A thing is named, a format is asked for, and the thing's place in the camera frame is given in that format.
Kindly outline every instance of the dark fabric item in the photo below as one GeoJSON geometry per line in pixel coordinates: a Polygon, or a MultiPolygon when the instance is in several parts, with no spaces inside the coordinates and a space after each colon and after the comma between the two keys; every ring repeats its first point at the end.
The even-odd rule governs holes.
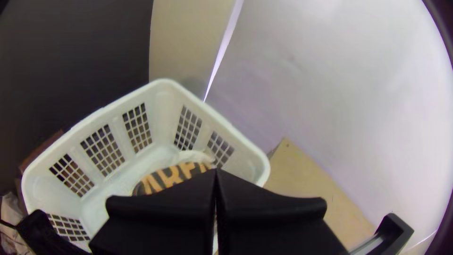
{"type": "Polygon", "coordinates": [[[212,255],[215,171],[152,195],[107,199],[109,220],[92,239],[107,255],[212,255]]]}
{"type": "Polygon", "coordinates": [[[347,253],[323,220],[322,198],[277,195],[222,170],[216,189],[221,255],[347,253]]]}
{"type": "Polygon", "coordinates": [[[210,166],[194,162],[185,162],[176,166],[163,168],[143,177],[142,180],[135,185],[132,195],[151,195],[210,169],[210,166]]]}
{"type": "Polygon", "coordinates": [[[46,213],[36,210],[16,226],[22,239],[36,255],[89,255],[88,252],[59,236],[46,213]]]}

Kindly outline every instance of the grid holes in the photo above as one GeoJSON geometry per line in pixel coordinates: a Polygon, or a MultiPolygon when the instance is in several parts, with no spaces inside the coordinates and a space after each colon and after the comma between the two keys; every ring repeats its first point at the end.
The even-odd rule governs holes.
{"type": "Polygon", "coordinates": [[[65,154],[49,170],[79,197],[85,195],[94,184],[79,166],[65,154]]]}
{"type": "Polygon", "coordinates": [[[89,241],[90,237],[85,232],[79,220],[65,218],[47,213],[50,223],[55,231],[64,239],[72,242],[89,241]]]}
{"type": "Polygon", "coordinates": [[[175,135],[175,145],[180,150],[191,150],[197,140],[201,128],[201,119],[183,106],[175,135]]]}
{"type": "Polygon", "coordinates": [[[135,153],[152,143],[145,104],[123,114],[124,125],[135,153]]]}
{"type": "Polygon", "coordinates": [[[230,146],[225,140],[222,139],[215,131],[212,132],[211,138],[208,142],[208,148],[211,149],[215,157],[213,165],[222,168],[235,149],[230,146]]]}
{"type": "Polygon", "coordinates": [[[113,172],[125,161],[108,125],[94,132],[80,145],[103,176],[113,172]]]}

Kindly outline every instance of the tan floor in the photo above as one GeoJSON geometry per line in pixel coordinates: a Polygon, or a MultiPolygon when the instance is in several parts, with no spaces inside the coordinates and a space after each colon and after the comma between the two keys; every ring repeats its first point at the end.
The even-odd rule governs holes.
{"type": "Polygon", "coordinates": [[[288,139],[274,151],[270,164],[271,174],[264,188],[286,196],[324,198],[324,220],[346,249],[356,247],[376,231],[329,174],[288,139]]]}

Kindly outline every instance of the plastic basket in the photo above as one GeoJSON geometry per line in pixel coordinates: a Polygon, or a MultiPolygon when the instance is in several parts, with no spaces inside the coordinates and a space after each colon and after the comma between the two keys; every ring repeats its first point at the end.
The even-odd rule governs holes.
{"type": "Polygon", "coordinates": [[[90,251],[108,219],[105,200],[130,196],[180,150],[208,150],[217,167],[261,187],[269,177],[260,149],[181,85],[159,79],[92,113],[34,160],[22,178],[25,205],[46,212],[59,235],[90,251]]]}

